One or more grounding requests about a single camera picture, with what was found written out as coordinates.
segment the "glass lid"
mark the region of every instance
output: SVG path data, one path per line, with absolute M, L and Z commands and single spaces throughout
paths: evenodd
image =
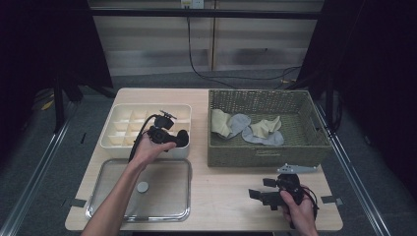
M 91 218 L 126 168 L 127 159 L 105 161 L 87 208 Z M 191 163 L 157 158 L 139 176 L 125 221 L 182 221 L 190 213 Z

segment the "gray cloth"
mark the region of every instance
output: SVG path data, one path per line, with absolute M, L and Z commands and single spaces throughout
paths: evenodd
M 251 127 L 246 127 L 242 132 L 242 138 L 249 143 L 263 144 L 267 146 L 282 146 L 284 144 L 284 138 L 279 131 L 275 131 L 268 135 L 266 139 L 255 137 Z
M 237 136 L 240 132 L 242 132 L 246 127 L 251 124 L 251 118 L 244 114 L 236 114 L 232 116 L 229 120 L 229 127 L 231 133 L 227 136 L 227 140 Z

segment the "black wire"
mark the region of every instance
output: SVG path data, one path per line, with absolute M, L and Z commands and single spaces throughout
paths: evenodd
M 279 79 L 279 78 L 284 78 L 286 75 L 288 75 L 289 73 L 291 73 L 291 72 L 293 72 L 293 71 L 295 71 L 296 69 L 299 69 L 299 68 L 301 68 L 301 66 L 297 66 L 297 67 L 289 67 L 289 68 L 286 68 L 283 72 L 282 72 L 282 74 L 280 75 L 280 76 L 276 76 L 276 77 L 271 77 L 271 78 L 252 78 L 252 77 L 232 77 L 232 76 L 221 76 L 221 77 L 217 77 L 217 76 L 204 76 L 204 75 L 202 75 L 202 74 L 200 74 L 199 72 L 197 72 L 196 71 L 196 69 L 195 69 L 195 67 L 194 67 L 194 64 L 193 64 L 193 58 L 192 58 L 192 55 L 191 55 L 191 30 L 190 30 L 190 18 L 187 18 L 187 29 L 188 29 L 188 54 L 189 54 L 189 59 L 190 59 L 190 65 L 191 65 L 191 68 L 193 69 L 193 71 L 194 71 L 194 73 L 196 73 L 200 78 L 202 78 L 202 79 L 204 79 L 204 80 L 207 80 L 207 81 L 212 81 L 212 82 L 216 82 L 216 83 L 219 83 L 219 84 L 222 84 L 222 85 L 224 85 L 224 86 L 227 86 L 227 87 L 230 87 L 230 88 L 233 88 L 233 89 L 237 89 L 236 87 L 234 87 L 234 86 L 231 86 L 231 85 L 229 85 L 229 84 L 227 84 L 227 83 L 224 83 L 224 82 L 221 82 L 221 81 L 217 81 L 217 80 L 214 80 L 214 79 L 239 79 L 239 80 L 252 80 L 252 81 L 271 81 L 271 80 L 276 80 L 276 79 Z M 277 89 L 277 88 L 279 88 L 279 87 L 281 87 L 282 86 L 282 84 L 283 84 L 283 81 L 281 81 L 281 85 L 279 85 L 278 87 L 276 87 L 275 89 Z
M 130 155 L 129 155 L 129 162 L 133 159 L 133 157 L 135 156 L 135 153 L 136 153 L 136 149 L 138 148 L 138 145 L 139 145 L 139 143 L 141 142 L 141 139 L 142 139 L 142 135 L 144 134 L 144 129 L 145 129 L 145 126 L 148 124 L 148 122 L 149 122 L 149 120 L 151 119 L 151 118 L 156 118 L 156 117 L 158 117 L 158 115 L 151 115 L 150 117 L 148 117 L 148 119 L 145 121 L 145 123 L 144 123 L 144 125 L 142 126 L 142 128 L 141 128 L 141 131 L 138 133 L 138 136 L 136 137 L 136 139 L 135 139 L 135 142 L 134 142 L 134 144 L 133 144 L 133 146 L 132 146 L 132 150 L 131 150 L 131 153 L 130 153 Z
M 286 75 L 288 75 L 288 74 L 290 74 L 290 73 L 292 73 L 293 71 L 296 71 L 297 69 L 300 69 L 301 68 L 301 66 L 298 66 L 298 67 L 288 67 L 288 68 L 286 68 L 283 72 L 282 72 L 282 74 L 281 74 L 281 77 L 282 77 L 282 79 L 281 79 L 281 83 L 279 84 L 279 86 L 277 86 L 277 87 L 275 87 L 275 88 L 273 88 L 273 89 L 279 89 L 281 86 L 283 86 L 284 85 L 284 81 L 285 81 L 285 76 Z
M 311 189 L 306 188 L 306 187 L 302 187 L 302 188 L 303 188 L 304 194 L 307 195 L 307 197 L 309 197 L 310 201 L 312 201 L 312 204 L 313 204 L 313 215 L 314 215 L 314 219 L 316 219 L 317 218 L 318 211 L 319 211 L 319 207 L 317 205 L 317 196 L 316 196 L 316 194 Z

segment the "wicker basket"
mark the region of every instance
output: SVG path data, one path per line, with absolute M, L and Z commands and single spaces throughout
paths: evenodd
M 318 166 L 332 152 L 324 125 L 305 90 L 211 89 L 208 102 L 208 166 Z M 248 115 L 252 124 L 279 115 L 284 145 L 251 144 L 240 135 L 222 139 L 211 132 L 212 109 Z

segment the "hand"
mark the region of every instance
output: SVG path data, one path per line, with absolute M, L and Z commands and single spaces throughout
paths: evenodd
M 283 216 L 288 222 L 293 222 L 295 229 L 302 236 L 319 235 L 313 212 L 313 203 L 307 195 L 304 195 L 303 202 L 298 206 L 292 196 L 286 192 L 280 192 L 282 199 L 287 206 L 283 206 Z
M 176 144 L 172 142 L 166 144 L 155 144 L 150 140 L 148 133 L 144 132 L 141 142 L 139 143 L 131 162 L 139 164 L 145 169 L 145 167 L 153 162 L 161 152 L 175 147 Z

